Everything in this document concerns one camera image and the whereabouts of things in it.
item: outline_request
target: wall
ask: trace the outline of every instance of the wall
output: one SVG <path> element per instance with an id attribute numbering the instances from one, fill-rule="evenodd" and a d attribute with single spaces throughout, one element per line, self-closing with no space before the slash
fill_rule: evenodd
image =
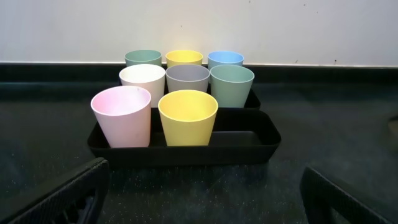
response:
<path id="1" fill-rule="evenodd" d="M 192 49 L 234 50 L 246 63 L 398 65 L 396 9 L 396 0 L 0 0 L 0 62 Z"/>

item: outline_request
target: light green cup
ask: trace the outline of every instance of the light green cup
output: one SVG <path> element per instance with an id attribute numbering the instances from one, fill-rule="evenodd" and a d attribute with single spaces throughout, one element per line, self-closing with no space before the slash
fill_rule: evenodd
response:
<path id="1" fill-rule="evenodd" d="M 126 65 L 151 64 L 162 66 L 162 54 L 156 50 L 135 50 L 124 56 Z"/>
<path id="2" fill-rule="evenodd" d="M 254 73 L 238 65 L 217 65 L 210 70 L 211 95 L 219 107 L 243 108 Z"/>

